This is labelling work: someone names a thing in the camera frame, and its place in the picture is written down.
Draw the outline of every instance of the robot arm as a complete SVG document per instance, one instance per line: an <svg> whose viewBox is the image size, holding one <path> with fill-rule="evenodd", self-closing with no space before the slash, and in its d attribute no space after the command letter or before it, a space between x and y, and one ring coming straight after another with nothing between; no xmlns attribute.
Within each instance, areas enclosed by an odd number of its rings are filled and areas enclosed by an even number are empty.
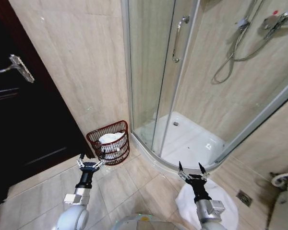
<svg viewBox="0 0 288 230"><path fill-rule="evenodd" d="M221 213L225 210L224 205L219 200L212 200L205 190L207 176L205 168L199 163L202 175L186 174L179 162L178 175L189 185L192 186L195 198L194 202L197 206L197 216L201 223L202 230L226 230L223 225Z"/></svg>
<svg viewBox="0 0 288 230"><path fill-rule="evenodd" d="M92 177L105 164L105 160L98 163L83 162L83 157L81 155L77 159L82 171L80 182L76 185L75 192L66 194L64 199L65 203L72 204L72 206L60 215L56 230L83 230L86 226L89 217L86 207L90 199Z"/></svg>

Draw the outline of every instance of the floor drain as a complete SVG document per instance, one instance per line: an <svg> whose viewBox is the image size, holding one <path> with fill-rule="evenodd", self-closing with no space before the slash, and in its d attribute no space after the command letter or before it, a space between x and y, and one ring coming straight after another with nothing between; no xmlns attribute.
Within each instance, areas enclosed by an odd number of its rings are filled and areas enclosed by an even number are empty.
<svg viewBox="0 0 288 230"><path fill-rule="evenodd" d="M253 201L252 198L249 197L245 192L239 190L238 194L236 195L242 203L244 203L247 207L251 206L251 203Z"/></svg>

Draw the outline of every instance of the dark wooden door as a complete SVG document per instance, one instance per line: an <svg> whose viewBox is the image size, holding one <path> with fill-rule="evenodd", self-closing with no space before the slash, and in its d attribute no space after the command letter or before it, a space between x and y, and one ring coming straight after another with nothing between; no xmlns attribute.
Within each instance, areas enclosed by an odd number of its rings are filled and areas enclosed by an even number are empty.
<svg viewBox="0 0 288 230"><path fill-rule="evenodd" d="M0 202L7 189L72 156L92 152L7 0L0 0L0 69L19 56L35 78L0 73Z"/></svg>

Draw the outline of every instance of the red wire basket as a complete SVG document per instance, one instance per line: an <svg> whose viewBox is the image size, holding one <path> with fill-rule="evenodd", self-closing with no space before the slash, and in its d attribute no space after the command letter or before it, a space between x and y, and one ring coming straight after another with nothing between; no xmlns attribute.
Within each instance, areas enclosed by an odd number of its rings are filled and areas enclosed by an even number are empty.
<svg viewBox="0 0 288 230"><path fill-rule="evenodd" d="M107 143L101 144L99 138L108 133L123 133L121 138ZM98 159L105 155L106 165L116 165L122 163L129 155L129 137L128 124L126 121L118 121L109 126L99 128L86 135L86 139L91 143Z"/></svg>

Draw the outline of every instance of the shower enclosure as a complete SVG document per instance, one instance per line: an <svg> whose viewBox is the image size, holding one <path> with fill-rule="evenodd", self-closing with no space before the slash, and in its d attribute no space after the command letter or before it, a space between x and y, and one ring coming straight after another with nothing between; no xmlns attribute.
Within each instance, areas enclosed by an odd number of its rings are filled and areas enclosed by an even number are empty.
<svg viewBox="0 0 288 230"><path fill-rule="evenodd" d="M288 0L122 0L131 132L155 161L212 170L288 100L286 11Z"/></svg>

